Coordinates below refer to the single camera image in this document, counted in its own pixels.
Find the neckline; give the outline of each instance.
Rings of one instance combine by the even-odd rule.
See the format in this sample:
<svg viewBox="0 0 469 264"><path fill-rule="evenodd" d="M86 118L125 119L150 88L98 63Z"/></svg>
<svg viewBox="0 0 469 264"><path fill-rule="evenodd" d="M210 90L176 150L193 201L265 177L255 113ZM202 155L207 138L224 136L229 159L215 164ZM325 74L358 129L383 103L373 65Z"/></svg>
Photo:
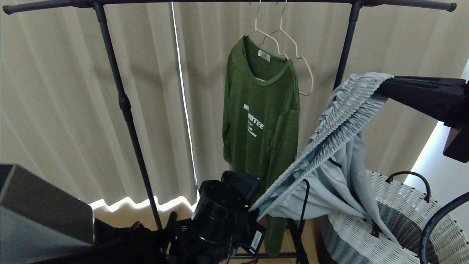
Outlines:
<svg viewBox="0 0 469 264"><path fill-rule="evenodd" d="M248 58L246 56L246 44L253 45L255 49L262 50L263 52L269 54L271 59L275 59L275 60L278 60L278 61L285 62L285 65L283 66L282 70L280 72L278 72L273 78L271 78L269 80L261 81L261 80L257 79L254 76L254 74L252 73L251 68L249 67ZM242 53L243 53L244 63L246 64L246 68L248 69L247 72L248 72L249 77L251 78L251 80L253 82L255 82L256 84L258 84L260 86L268 86L268 85L273 84L275 81L280 79L280 77L282 77L283 74L287 71L287 69L292 65L292 60L290 60L290 59L287 60L285 57L280 57L280 56L277 56L277 55L273 55L270 52L262 49L256 43L254 43L254 41L252 41L249 36L244 36L243 37Z"/></svg>

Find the curtain fold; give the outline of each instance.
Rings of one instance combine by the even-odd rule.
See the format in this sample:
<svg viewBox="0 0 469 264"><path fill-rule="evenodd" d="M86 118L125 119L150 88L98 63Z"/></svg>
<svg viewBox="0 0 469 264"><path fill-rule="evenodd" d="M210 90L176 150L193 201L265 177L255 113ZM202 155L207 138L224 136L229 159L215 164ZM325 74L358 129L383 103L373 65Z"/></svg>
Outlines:
<svg viewBox="0 0 469 264"><path fill-rule="evenodd" d="M288 3L283 15L284 29L315 77L313 94L300 96L299 152L332 91L350 7ZM278 29L282 9L283 3L262 3L258 27ZM170 3L105 10L153 191L160 204L180 195L194 203L195 172L200 183L220 179L229 169L222 146L227 57L253 30L257 3L174 3L176 31ZM452 13L363 7L344 79L367 71L458 78L469 57L468 11L466 1ZM145 200L94 10L58 8L0 19L0 160L20 163L86 202ZM252 37L262 40L258 33ZM311 80L303 62L293 58L293 44L281 33L274 37L292 57L299 88L307 92ZM276 51L269 39L264 47ZM384 174L411 169L435 123L388 101L364 129L367 168Z"/></svg>

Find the clothing label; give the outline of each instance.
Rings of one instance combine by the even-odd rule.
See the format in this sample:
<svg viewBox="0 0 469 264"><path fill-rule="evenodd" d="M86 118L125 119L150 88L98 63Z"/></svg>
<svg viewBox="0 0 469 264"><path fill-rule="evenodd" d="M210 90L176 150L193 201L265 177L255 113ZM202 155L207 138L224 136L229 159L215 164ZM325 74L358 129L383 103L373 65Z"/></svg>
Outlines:
<svg viewBox="0 0 469 264"><path fill-rule="evenodd" d="M254 235L254 239L252 240L251 247L257 250L257 246L259 245L259 242L261 241L262 238L262 233L256 230L256 234Z"/></svg>
<svg viewBox="0 0 469 264"><path fill-rule="evenodd" d="M250 112L249 112L249 105L244 104L243 109L248 111L248 132L251 134L253 137L257 137L257 135L252 131L252 127L256 125L260 129L264 129L264 124L259 121L259 119L255 118Z"/></svg>
<svg viewBox="0 0 469 264"><path fill-rule="evenodd" d="M259 56L263 57L266 61L270 62L270 55L263 52L262 50L259 50L257 53Z"/></svg>

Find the white wicker basket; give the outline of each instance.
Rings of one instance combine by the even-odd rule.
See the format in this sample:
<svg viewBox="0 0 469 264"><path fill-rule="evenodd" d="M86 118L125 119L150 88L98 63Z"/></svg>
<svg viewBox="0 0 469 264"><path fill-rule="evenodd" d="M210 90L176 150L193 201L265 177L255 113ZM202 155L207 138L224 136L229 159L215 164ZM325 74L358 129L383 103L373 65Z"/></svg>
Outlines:
<svg viewBox="0 0 469 264"><path fill-rule="evenodd" d="M363 219L341 212L324 217L321 236L327 257L321 263L420 263L417 256L419 240L427 221L441 208L429 193L415 190L382 174L368 171L370 185L378 202L381 219L402 247L382 233L372 235L373 226ZM451 215L446 215L430 236L428 260L432 264L469 263L469 242Z"/></svg>

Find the shirt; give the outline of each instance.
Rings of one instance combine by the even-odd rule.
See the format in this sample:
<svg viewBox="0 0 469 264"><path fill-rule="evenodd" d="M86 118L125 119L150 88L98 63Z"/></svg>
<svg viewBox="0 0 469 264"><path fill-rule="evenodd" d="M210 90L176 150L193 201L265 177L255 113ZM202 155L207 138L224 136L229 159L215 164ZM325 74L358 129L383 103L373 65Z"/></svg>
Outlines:
<svg viewBox="0 0 469 264"><path fill-rule="evenodd" d="M248 36L228 57L223 155L234 172L260 181L261 194L295 160L300 102L291 60L272 55ZM286 219L266 216L265 249L280 252Z"/></svg>

